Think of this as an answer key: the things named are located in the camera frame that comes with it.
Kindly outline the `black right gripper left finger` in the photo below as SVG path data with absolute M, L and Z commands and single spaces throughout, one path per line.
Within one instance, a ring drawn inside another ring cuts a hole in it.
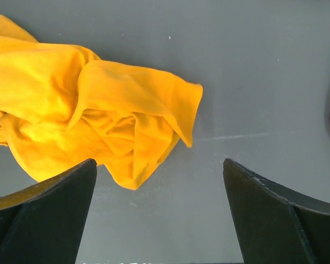
M 0 263 L 75 263 L 96 177 L 87 159 L 0 197 Z

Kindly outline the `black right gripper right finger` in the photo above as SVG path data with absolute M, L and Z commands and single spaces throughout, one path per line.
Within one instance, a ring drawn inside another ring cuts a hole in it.
M 330 203 L 223 162 L 244 263 L 330 263 Z

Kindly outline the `orange t shirt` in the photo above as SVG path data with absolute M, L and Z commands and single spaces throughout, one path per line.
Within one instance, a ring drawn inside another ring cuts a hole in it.
M 0 145 L 38 182 L 92 158 L 138 189 L 179 140 L 192 146 L 202 95 L 166 71 L 40 43 L 0 14 Z

